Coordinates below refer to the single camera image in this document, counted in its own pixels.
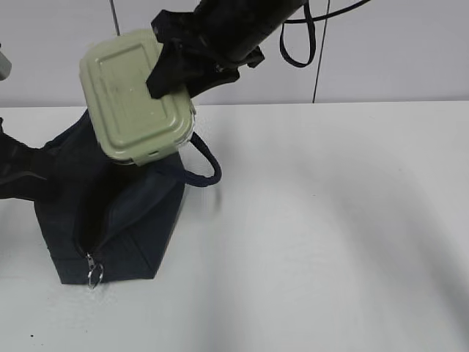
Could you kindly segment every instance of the black strap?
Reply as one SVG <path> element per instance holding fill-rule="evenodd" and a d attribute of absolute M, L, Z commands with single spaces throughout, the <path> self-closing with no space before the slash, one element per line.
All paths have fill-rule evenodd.
<path fill-rule="evenodd" d="M 197 133 L 193 133 L 191 138 L 192 145 L 209 161 L 210 165 L 214 170 L 213 176 L 205 177 L 202 175 L 194 174 L 185 169 L 180 169 L 170 164 L 161 164 L 158 166 L 159 171 L 164 174 L 173 177 L 175 180 L 186 183 L 195 187 L 208 187 L 213 186 L 221 180 L 221 167 L 215 156 L 210 152 L 209 147 L 202 141 L 202 138 Z"/>
<path fill-rule="evenodd" d="M 311 16 L 311 9 L 309 7 L 309 1 L 304 5 L 303 10 L 305 12 L 305 19 L 304 20 L 299 20 L 300 22 L 298 23 L 306 23 L 308 25 L 308 35 L 309 35 L 309 59 L 306 63 L 296 61 L 293 59 L 287 51 L 287 48 L 285 48 L 285 41 L 284 41 L 284 35 L 285 35 L 285 24 L 289 24 L 289 21 L 285 22 L 282 24 L 281 27 L 281 34 L 280 34 L 280 53 L 284 57 L 285 61 L 287 61 L 289 64 L 298 67 L 298 68 L 304 68 L 309 66 L 313 60 L 314 60 L 314 55 L 316 54 L 316 26 L 314 25 L 314 20 L 313 17 Z"/>

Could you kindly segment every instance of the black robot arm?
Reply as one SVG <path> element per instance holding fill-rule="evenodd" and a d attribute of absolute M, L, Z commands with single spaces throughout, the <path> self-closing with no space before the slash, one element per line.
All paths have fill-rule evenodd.
<path fill-rule="evenodd" d="M 235 82 L 264 60 L 259 44 L 308 0 L 202 0 L 194 12 L 162 11 L 152 22 L 163 52 L 147 80 L 153 98 L 185 84 L 191 97 Z"/>

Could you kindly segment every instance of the white table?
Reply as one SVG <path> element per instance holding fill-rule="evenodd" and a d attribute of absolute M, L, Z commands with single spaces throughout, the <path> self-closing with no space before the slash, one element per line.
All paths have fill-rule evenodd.
<path fill-rule="evenodd" d="M 83 110 L 0 116 L 40 146 Z M 469 349 L 469 102 L 198 120 L 224 178 L 189 190 L 153 281 L 60 285 L 32 204 L 0 202 L 2 351 Z"/>

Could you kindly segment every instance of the cable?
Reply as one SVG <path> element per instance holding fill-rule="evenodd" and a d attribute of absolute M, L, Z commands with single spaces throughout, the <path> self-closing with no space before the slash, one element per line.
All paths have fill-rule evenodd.
<path fill-rule="evenodd" d="M 324 21 L 324 20 L 328 20 L 329 18 L 332 18 L 332 17 L 343 15 L 347 12 L 353 11 L 354 9 L 358 9 L 359 7 L 362 7 L 363 5 L 365 5 L 366 3 L 370 2 L 370 1 L 371 0 L 361 0 L 359 2 L 356 2 L 353 5 L 350 5 L 348 7 L 344 7 L 343 9 L 340 9 L 340 10 L 337 10 L 337 11 L 334 11 L 334 12 L 331 12 L 331 13 L 327 13 L 325 15 L 313 17 L 313 22 Z M 286 20 L 285 23 L 287 23 L 287 24 L 301 24 L 301 23 L 306 23 L 306 21 L 307 20 L 305 20 L 305 19 Z"/>
<path fill-rule="evenodd" d="M 328 9 L 326 10 L 326 19 L 324 22 L 324 30 L 322 31 L 322 41 L 321 41 L 321 51 L 320 51 L 320 60 L 317 63 L 317 72 L 316 72 L 316 82 L 314 83 L 314 94 L 313 94 L 313 104 L 316 103 L 316 93 L 317 93 L 317 85 L 320 80 L 320 73 L 321 73 L 321 64 L 322 64 L 322 53 L 324 51 L 324 43 L 325 43 L 325 35 L 328 31 L 328 23 L 329 23 L 329 15 L 330 12 L 330 0 L 328 0 Z"/>
<path fill-rule="evenodd" d="M 119 21 L 117 20 L 116 7 L 114 6 L 114 0 L 109 0 L 111 4 L 112 19 L 114 20 L 114 27 L 116 27 L 117 36 L 120 36 Z"/>

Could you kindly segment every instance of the bag zipper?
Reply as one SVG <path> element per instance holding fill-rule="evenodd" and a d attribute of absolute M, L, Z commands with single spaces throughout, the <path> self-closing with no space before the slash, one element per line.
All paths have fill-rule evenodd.
<path fill-rule="evenodd" d="M 88 288 L 94 290 L 101 282 L 104 277 L 104 266 L 101 263 L 95 262 L 95 259 L 90 253 L 86 254 L 86 261 L 88 262 Z M 94 280 L 94 275 L 97 274 L 97 280 Z"/>

